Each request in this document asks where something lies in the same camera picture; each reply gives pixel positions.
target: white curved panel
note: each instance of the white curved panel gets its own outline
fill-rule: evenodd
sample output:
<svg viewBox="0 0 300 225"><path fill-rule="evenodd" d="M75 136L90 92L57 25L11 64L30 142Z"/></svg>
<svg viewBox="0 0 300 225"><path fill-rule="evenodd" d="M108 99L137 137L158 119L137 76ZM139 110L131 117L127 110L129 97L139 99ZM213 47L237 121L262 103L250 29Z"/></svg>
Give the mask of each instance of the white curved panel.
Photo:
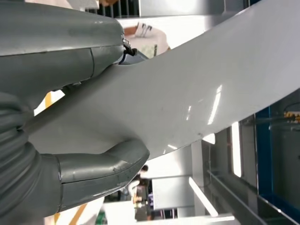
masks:
<svg viewBox="0 0 300 225"><path fill-rule="evenodd" d="M155 158L244 119L300 86L300 1L289 3L262 1L151 60L111 66L36 117L30 140L99 153L135 137Z"/></svg>

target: green object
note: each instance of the green object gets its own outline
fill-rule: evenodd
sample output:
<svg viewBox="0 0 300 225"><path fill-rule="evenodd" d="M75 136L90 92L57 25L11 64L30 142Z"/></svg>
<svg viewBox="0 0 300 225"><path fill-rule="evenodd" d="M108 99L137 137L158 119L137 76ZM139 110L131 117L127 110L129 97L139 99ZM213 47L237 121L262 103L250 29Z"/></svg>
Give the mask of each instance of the green object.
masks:
<svg viewBox="0 0 300 225"><path fill-rule="evenodd" d="M100 211L99 212L97 219L96 220L96 225L103 225L107 224L107 219L105 216L105 212Z"/></svg>

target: fluorescent light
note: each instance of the fluorescent light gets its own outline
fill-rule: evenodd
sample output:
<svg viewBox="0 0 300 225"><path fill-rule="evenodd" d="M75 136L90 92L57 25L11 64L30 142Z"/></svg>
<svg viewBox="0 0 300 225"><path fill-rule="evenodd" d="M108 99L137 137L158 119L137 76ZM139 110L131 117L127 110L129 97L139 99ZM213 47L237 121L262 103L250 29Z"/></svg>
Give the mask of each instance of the fluorescent light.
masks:
<svg viewBox="0 0 300 225"><path fill-rule="evenodd" d="M231 125L231 138L234 173L237 177L241 177L242 168L240 165L240 128L238 122Z"/></svg>
<svg viewBox="0 0 300 225"><path fill-rule="evenodd" d="M210 144L215 144L216 143L216 137L215 134L210 134L210 135L207 135L205 137L203 138L204 141L210 143Z"/></svg>
<svg viewBox="0 0 300 225"><path fill-rule="evenodd" d="M210 117L208 120L207 125L212 124L213 119L215 118L215 115L216 113L216 109L218 108L218 105L219 103L219 99L221 97L221 90L222 90L222 85L220 85L219 87L217 88L215 101L213 102L212 113L210 114Z"/></svg>
<svg viewBox="0 0 300 225"><path fill-rule="evenodd" d="M234 216L229 216L229 217L217 217L217 218L207 218L205 219L205 222L210 222L210 223L213 223L213 222L223 222L223 221L231 221L231 220L234 220L235 218Z"/></svg>
<svg viewBox="0 0 300 225"><path fill-rule="evenodd" d="M218 212L191 177L188 178L188 183L211 216L216 217L219 215Z"/></svg>
<svg viewBox="0 0 300 225"><path fill-rule="evenodd" d="M168 144L167 146L171 148L171 149L174 149L174 150L178 149L177 147L175 147L175 146L173 146L173 145L170 145L170 144Z"/></svg>

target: gray housing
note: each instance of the gray housing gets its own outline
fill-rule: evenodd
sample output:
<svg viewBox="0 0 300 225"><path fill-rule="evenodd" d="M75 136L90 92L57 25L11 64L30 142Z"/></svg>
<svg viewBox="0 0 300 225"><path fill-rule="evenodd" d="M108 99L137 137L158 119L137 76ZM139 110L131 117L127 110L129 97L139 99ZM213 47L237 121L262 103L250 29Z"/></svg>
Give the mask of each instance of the gray housing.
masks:
<svg viewBox="0 0 300 225"><path fill-rule="evenodd" d="M121 58L118 22L29 3L2 2L0 17L0 224L32 222L106 196L148 159L139 140L98 155L40 154L23 130L46 93L93 79Z"/></svg>

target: white t-shirt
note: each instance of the white t-shirt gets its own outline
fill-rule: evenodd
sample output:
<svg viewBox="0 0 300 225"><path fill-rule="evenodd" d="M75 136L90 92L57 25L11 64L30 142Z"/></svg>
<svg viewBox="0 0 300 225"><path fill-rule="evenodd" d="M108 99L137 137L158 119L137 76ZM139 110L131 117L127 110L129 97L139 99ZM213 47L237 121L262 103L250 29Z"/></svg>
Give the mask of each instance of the white t-shirt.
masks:
<svg viewBox="0 0 300 225"><path fill-rule="evenodd" d="M145 23L139 23L134 35L126 38L132 48L136 48L149 59L164 53L169 48L165 33Z"/></svg>

